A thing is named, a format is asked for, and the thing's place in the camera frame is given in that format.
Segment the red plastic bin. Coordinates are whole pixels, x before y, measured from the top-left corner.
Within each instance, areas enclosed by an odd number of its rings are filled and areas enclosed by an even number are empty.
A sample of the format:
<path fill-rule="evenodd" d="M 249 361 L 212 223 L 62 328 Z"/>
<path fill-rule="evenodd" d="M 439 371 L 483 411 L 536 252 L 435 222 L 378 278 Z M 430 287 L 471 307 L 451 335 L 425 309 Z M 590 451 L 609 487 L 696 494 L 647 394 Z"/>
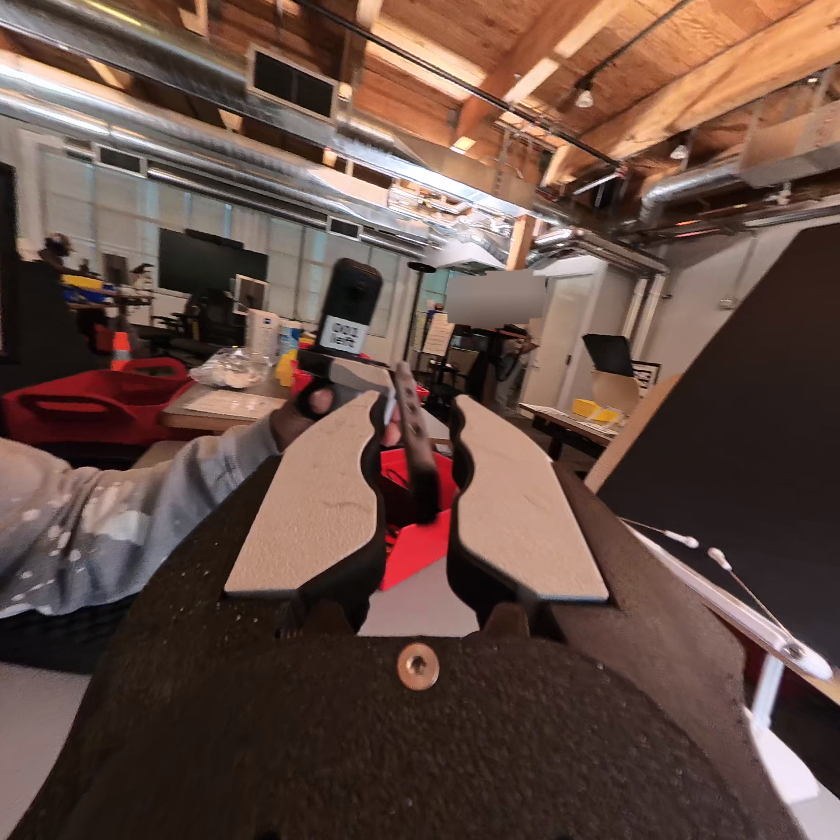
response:
<path fill-rule="evenodd" d="M 385 574 L 382 592 L 404 582 L 445 557 L 451 508 L 458 493 L 450 457 L 436 453 L 440 512 L 435 521 L 419 524 L 408 488 L 407 465 L 400 448 L 381 453 L 379 488 L 385 501 Z"/>

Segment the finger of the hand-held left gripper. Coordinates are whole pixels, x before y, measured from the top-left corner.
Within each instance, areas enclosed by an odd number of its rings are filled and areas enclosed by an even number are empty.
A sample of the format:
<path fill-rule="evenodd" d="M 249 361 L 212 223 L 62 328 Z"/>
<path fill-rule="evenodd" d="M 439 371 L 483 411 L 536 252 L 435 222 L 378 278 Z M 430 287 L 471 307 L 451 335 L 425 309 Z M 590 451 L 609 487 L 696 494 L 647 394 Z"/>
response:
<path fill-rule="evenodd" d="M 331 362 L 330 386 L 335 412 L 361 393 L 377 392 L 386 400 L 384 422 L 391 425 L 398 421 L 396 387 L 388 368 L 366 362 Z"/>

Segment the black wall screen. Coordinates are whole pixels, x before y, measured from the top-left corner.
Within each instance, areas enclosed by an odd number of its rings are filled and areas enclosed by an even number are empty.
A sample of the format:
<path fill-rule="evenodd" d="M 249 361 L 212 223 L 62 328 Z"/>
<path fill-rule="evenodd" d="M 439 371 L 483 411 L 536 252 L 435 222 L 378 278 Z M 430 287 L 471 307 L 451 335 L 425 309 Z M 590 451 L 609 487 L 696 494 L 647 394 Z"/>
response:
<path fill-rule="evenodd" d="M 160 227 L 157 287 L 196 295 L 208 289 L 231 291 L 237 276 L 268 280 L 267 255 L 210 234 L 194 236 Z"/>

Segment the wooden side table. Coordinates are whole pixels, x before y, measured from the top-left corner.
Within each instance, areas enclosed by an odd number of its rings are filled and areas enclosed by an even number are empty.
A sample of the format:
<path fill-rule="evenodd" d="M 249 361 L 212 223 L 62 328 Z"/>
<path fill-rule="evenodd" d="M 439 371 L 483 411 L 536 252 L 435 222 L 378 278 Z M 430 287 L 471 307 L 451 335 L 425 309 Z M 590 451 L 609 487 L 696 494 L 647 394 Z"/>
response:
<path fill-rule="evenodd" d="M 244 391 L 189 385 L 166 406 L 159 423 L 168 428 L 221 434 L 231 427 L 248 425 L 281 408 L 291 390 L 268 379 Z"/>

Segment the white folding stand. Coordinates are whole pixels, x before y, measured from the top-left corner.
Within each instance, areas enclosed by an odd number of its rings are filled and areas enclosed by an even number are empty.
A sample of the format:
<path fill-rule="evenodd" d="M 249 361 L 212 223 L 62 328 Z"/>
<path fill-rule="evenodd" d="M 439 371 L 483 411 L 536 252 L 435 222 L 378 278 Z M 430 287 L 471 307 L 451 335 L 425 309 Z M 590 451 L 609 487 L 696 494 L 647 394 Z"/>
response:
<path fill-rule="evenodd" d="M 838 670 L 812 647 L 784 626 L 736 575 L 726 555 L 715 547 L 706 549 L 708 559 L 724 571 L 742 594 L 743 602 L 710 582 L 702 574 L 660 546 L 648 532 L 672 543 L 700 551 L 700 542 L 690 536 L 666 529 L 649 527 L 639 521 L 620 518 L 620 521 L 675 577 L 687 585 L 725 623 L 749 637 L 764 651 L 759 679 L 752 695 L 751 708 L 745 710 L 752 741 L 773 787 L 786 805 L 811 802 L 820 794 L 820 785 L 804 761 L 771 731 L 771 718 L 783 677 L 790 670 L 829 699 L 838 692 Z"/>

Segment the white door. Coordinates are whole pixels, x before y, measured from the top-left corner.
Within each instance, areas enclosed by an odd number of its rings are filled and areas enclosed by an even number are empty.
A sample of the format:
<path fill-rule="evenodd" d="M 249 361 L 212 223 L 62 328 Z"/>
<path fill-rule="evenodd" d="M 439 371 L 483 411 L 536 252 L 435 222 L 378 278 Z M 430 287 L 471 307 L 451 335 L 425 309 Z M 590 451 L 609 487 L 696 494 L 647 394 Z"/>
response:
<path fill-rule="evenodd" d="M 575 398 L 592 397 L 593 367 L 583 336 L 595 326 L 607 270 L 548 279 L 539 347 L 533 352 L 524 403 L 570 412 Z"/>

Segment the yellow plastic bin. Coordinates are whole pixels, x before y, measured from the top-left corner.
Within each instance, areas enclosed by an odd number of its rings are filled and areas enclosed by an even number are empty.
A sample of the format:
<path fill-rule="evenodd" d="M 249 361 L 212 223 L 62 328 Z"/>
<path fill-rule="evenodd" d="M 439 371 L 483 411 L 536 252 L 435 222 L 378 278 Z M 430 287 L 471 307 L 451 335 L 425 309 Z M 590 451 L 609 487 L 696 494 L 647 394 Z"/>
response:
<path fill-rule="evenodd" d="M 619 424 L 625 415 L 609 406 L 601 406 L 592 400 L 575 398 L 572 402 L 572 415 L 582 422 L 595 425 Z"/>

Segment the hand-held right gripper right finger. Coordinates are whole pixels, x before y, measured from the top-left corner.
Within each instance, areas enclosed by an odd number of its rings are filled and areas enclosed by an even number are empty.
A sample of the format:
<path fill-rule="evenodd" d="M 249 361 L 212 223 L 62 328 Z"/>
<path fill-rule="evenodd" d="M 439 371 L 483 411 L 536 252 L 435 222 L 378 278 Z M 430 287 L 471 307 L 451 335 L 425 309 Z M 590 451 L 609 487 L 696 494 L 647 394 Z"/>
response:
<path fill-rule="evenodd" d="M 610 592 L 546 452 L 467 395 L 450 414 L 457 494 L 448 584 L 479 621 L 499 604 L 601 605 Z"/>

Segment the person's left hand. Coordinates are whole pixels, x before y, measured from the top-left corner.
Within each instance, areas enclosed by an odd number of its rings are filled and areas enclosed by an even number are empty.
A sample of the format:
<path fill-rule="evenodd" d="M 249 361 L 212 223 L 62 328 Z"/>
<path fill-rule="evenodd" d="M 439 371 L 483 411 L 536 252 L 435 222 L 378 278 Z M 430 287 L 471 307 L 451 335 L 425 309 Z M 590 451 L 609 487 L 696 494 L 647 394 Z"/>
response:
<path fill-rule="evenodd" d="M 302 436 L 311 426 L 329 415 L 335 403 L 333 384 L 312 380 L 269 417 L 269 428 L 279 454 Z"/>

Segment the wooden desk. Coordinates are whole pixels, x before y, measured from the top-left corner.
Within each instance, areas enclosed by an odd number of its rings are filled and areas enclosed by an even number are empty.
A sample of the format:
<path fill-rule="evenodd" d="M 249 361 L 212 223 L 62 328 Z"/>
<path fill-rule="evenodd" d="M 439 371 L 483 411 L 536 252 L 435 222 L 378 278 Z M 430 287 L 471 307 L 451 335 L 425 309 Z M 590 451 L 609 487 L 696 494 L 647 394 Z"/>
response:
<path fill-rule="evenodd" d="M 530 415 L 532 428 L 551 438 L 549 456 L 557 461 L 565 448 L 572 448 L 590 458 L 600 458 L 618 436 L 611 424 L 590 423 L 549 406 L 520 403 L 519 411 Z"/>

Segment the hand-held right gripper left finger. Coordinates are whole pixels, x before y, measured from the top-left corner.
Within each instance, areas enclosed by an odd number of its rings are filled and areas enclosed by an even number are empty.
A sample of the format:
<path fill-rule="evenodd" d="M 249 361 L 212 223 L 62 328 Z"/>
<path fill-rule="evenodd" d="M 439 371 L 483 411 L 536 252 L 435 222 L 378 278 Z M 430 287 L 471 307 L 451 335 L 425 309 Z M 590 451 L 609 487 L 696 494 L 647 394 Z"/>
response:
<path fill-rule="evenodd" d="M 280 601 L 307 615 L 321 602 L 363 621 L 385 572 L 377 486 L 387 398 L 363 392 L 287 446 L 224 584 L 227 598 Z"/>

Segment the framed marker sign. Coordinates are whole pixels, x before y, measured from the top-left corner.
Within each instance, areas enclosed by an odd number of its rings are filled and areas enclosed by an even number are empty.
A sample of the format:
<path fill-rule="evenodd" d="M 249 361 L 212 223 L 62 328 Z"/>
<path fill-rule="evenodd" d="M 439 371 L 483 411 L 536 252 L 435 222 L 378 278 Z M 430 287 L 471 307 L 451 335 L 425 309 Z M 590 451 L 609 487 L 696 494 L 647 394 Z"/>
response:
<path fill-rule="evenodd" d="M 1 364 L 15 364 L 20 355 L 17 210 L 15 170 L 1 163 Z"/>

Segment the black floor lamp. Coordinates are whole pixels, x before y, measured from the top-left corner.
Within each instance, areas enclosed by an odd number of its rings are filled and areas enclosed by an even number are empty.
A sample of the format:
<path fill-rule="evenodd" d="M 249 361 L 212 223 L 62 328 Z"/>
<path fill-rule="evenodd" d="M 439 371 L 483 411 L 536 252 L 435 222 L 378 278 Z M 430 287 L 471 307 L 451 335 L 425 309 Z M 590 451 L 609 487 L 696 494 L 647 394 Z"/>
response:
<path fill-rule="evenodd" d="M 408 329 L 406 333 L 406 340 L 404 342 L 403 360 L 409 363 L 411 370 L 415 371 L 417 356 L 419 350 L 416 349 L 415 343 L 417 340 L 422 342 L 424 340 L 425 331 L 427 328 L 428 313 L 434 310 L 434 301 L 427 304 L 424 310 L 420 309 L 421 296 L 425 289 L 426 275 L 436 273 L 437 269 L 434 266 L 424 263 L 423 261 L 410 261 L 407 267 L 415 272 L 416 282 L 413 294 L 413 303 L 411 306 L 411 314 L 409 318 Z"/>

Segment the red tote basket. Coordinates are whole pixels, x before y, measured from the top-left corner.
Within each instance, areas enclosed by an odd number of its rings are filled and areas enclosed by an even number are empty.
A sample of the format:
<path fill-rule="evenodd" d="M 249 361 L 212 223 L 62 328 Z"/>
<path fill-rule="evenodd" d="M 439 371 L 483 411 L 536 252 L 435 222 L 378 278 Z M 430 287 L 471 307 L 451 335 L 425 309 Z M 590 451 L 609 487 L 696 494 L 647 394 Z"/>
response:
<path fill-rule="evenodd" d="M 194 385 L 178 360 L 133 360 L 119 371 L 87 371 L 2 397 L 6 436 L 43 446 L 148 447 L 189 434 L 164 426 L 166 407 Z"/>

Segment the clear plastic bag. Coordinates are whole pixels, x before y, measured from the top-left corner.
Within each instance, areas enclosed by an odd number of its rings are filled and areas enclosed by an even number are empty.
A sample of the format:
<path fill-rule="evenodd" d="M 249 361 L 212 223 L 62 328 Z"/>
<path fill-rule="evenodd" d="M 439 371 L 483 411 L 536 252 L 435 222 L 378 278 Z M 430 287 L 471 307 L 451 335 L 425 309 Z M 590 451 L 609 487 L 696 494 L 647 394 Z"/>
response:
<path fill-rule="evenodd" d="M 246 347 L 224 348 L 189 370 L 197 384 L 216 389 L 245 391 L 265 380 L 270 359 Z"/>

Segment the black mesh pad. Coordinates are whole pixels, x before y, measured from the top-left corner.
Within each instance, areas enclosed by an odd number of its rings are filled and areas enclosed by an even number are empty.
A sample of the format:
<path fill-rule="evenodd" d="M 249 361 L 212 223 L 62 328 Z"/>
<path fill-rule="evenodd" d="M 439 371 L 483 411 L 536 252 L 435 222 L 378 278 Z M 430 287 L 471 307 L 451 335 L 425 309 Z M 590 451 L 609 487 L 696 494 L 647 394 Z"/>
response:
<path fill-rule="evenodd" d="M 1 662 L 90 676 L 136 601 L 130 595 L 64 615 L 36 611 L 1 620 Z"/>

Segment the person's left forearm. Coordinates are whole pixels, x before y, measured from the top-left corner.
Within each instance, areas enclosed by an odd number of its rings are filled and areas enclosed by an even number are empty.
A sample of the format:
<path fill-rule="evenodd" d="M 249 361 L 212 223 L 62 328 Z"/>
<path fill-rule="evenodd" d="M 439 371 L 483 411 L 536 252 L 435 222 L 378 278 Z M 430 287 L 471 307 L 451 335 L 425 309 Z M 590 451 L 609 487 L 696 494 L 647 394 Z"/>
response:
<path fill-rule="evenodd" d="M 1 617 L 59 616 L 141 592 L 175 548 L 269 457 L 280 411 L 128 470 L 71 467 L 2 439 Z"/>

